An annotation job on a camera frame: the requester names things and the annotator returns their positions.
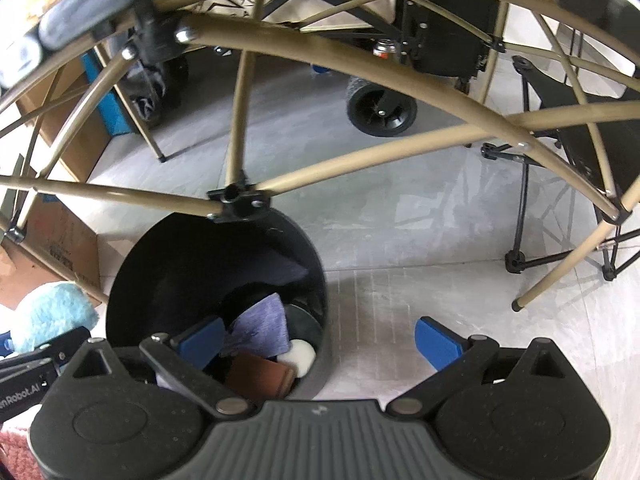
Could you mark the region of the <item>purple towel cloth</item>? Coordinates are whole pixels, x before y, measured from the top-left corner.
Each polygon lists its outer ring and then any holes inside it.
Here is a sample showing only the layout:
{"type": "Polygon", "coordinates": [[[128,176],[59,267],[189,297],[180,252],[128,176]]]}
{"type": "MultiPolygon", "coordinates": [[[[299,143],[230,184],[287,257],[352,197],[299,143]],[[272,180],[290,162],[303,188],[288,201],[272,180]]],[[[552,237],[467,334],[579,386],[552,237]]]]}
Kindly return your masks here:
{"type": "Polygon", "coordinates": [[[269,359],[288,352],[290,347],[284,305],[279,294],[274,292],[231,323],[221,353],[232,356],[244,352],[269,359]]]}

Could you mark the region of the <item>light blue fluffy cloth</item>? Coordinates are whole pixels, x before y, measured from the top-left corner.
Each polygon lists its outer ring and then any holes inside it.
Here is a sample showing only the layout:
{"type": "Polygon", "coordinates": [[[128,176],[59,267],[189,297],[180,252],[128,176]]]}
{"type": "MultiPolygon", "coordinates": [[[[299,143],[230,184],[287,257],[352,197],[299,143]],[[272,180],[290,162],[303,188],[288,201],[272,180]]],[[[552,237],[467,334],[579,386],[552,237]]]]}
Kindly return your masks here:
{"type": "Polygon", "coordinates": [[[80,326],[92,330],[98,321],[98,312],[89,297],[75,283],[40,285],[14,310],[10,328],[14,351],[32,351],[80,326]]]}

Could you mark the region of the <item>black round trash bin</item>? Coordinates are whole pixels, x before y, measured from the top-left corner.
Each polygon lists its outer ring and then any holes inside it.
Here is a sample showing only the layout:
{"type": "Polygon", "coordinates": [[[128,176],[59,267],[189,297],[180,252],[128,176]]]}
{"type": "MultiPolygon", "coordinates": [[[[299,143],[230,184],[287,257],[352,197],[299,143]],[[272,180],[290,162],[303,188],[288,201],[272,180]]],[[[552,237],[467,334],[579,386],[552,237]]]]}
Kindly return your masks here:
{"type": "Polygon", "coordinates": [[[206,318],[231,325],[273,292],[317,323],[317,357],[290,394],[310,400],[331,373],[326,276],[309,237],[277,209],[252,221],[170,214],[157,222],[116,274],[106,338],[112,347],[135,347],[155,333],[178,335],[206,318]]]}

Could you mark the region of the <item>brown leather pouch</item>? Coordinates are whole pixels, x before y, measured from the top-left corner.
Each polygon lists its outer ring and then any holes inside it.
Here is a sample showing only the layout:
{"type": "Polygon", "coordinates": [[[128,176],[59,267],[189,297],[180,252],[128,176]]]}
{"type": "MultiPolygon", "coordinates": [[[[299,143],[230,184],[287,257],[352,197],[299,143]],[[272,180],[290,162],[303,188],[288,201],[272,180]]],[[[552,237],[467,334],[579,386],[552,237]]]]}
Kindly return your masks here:
{"type": "Polygon", "coordinates": [[[224,384],[243,398],[259,403],[285,398],[295,379],[296,371],[292,367],[239,353],[231,362],[224,384]]]}

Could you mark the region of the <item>pink knitted rug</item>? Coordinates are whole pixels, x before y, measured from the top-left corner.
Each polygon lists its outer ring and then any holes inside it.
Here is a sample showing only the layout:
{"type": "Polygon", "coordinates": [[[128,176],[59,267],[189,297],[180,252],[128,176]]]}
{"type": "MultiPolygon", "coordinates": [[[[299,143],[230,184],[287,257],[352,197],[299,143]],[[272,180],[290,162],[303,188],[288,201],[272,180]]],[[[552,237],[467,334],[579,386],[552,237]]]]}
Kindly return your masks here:
{"type": "Polygon", "coordinates": [[[42,480],[42,473],[29,448],[25,431],[2,431],[1,463],[17,480],[42,480]]]}

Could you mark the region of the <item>white ball in bin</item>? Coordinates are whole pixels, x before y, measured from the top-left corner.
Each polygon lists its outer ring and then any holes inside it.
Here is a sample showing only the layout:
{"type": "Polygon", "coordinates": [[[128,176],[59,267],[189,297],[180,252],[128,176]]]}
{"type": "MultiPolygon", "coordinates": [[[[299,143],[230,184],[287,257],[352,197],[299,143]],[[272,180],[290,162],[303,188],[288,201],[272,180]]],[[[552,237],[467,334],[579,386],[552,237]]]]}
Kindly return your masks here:
{"type": "Polygon", "coordinates": [[[297,378],[303,378],[316,359],[316,350],[306,340],[292,339],[287,352],[277,356],[277,362],[292,368],[297,378]]]}

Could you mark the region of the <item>cardboard box with liner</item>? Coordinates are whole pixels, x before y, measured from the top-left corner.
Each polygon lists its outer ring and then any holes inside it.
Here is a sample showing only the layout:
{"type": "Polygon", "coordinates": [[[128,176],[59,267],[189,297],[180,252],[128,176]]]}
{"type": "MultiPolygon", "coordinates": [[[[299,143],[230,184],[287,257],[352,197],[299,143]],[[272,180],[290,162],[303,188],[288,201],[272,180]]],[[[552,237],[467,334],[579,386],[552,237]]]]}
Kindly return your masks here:
{"type": "Polygon", "coordinates": [[[31,255],[25,248],[28,244],[42,249],[74,278],[101,288],[98,236],[55,196],[39,195],[21,244],[1,233],[2,306],[14,310],[38,286],[64,280],[62,274],[31,255]]]}

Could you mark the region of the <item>tan folding camping table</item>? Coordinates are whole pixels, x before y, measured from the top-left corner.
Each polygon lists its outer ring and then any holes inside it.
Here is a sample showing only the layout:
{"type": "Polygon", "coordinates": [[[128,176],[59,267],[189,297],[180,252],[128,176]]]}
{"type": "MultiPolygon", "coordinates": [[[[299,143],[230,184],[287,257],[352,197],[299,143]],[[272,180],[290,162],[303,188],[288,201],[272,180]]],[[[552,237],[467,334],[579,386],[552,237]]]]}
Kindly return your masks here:
{"type": "MultiPolygon", "coordinates": [[[[89,179],[201,197],[224,183],[235,55],[189,55],[182,107],[153,131],[168,155],[161,164],[138,136],[111,140],[89,179]]],[[[246,169],[269,178],[384,142],[350,125],[347,76],[315,74],[308,65],[258,58],[250,95],[246,169]]],[[[507,274],[503,254],[515,231],[520,187],[516,162],[490,162],[480,147],[450,148],[359,171],[276,199],[318,249],[332,304],[419,311],[484,304],[506,310],[545,266],[507,274]]],[[[527,257],[573,248],[596,226],[591,207],[549,171],[532,168],[523,249],[527,257]]],[[[99,235],[102,290],[134,243],[163,212],[97,200],[63,198],[99,235]]],[[[639,261],[614,282],[593,255],[532,307],[584,310],[593,301],[634,300],[639,261]]]]}

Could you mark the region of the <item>black folding camp chair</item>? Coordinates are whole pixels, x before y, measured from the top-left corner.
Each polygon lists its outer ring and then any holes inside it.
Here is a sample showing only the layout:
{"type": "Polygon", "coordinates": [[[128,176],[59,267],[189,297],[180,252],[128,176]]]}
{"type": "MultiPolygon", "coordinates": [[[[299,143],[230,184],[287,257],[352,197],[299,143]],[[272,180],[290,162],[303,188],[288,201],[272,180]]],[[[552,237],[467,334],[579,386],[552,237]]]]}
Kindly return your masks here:
{"type": "MultiPolygon", "coordinates": [[[[577,103],[573,90],[564,82],[558,81],[537,68],[532,61],[521,55],[512,58],[514,70],[521,76],[522,98],[524,110],[529,110],[529,92],[533,91],[540,99],[541,108],[570,106],[577,103]]],[[[639,122],[637,119],[625,119],[621,122],[601,122],[600,130],[617,195],[623,195],[639,175],[639,122]]],[[[570,166],[597,188],[604,188],[604,180],[600,169],[596,149],[593,147],[588,128],[585,125],[541,130],[535,133],[537,138],[550,138],[564,150],[570,166]]],[[[565,258],[567,252],[558,252],[550,256],[528,260],[521,252],[524,232],[525,214],[528,199],[529,168],[536,165],[528,156],[518,155],[510,151],[506,144],[495,145],[485,143],[480,154],[489,160],[512,160],[522,167],[520,203],[518,204],[518,220],[514,235],[513,247],[504,255],[506,270],[519,274],[535,266],[557,262],[565,258]]],[[[602,274],[605,281],[613,281],[632,264],[639,260],[633,255],[622,263],[616,261],[620,244],[639,236],[634,229],[625,233],[621,226],[616,226],[612,237],[604,241],[602,274]]]]}

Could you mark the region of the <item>blue panel under table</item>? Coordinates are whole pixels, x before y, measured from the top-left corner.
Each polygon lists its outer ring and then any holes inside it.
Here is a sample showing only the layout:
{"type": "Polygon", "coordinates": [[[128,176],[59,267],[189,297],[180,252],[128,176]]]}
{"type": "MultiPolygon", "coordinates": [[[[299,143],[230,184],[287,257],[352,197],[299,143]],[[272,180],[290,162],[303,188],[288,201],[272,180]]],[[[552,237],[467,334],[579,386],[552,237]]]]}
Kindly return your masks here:
{"type": "MultiPolygon", "coordinates": [[[[81,63],[84,66],[88,81],[92,84],[101,71],[98,59],[93,53],[85,53],[81,55],[81,63]]],[[[127,122],[124,112],[120,109],[114,91],[108,92],[99,102],[98,111],[110,136],[122,136],[123,134],[132,133],[132,128],[127,122]]]]}

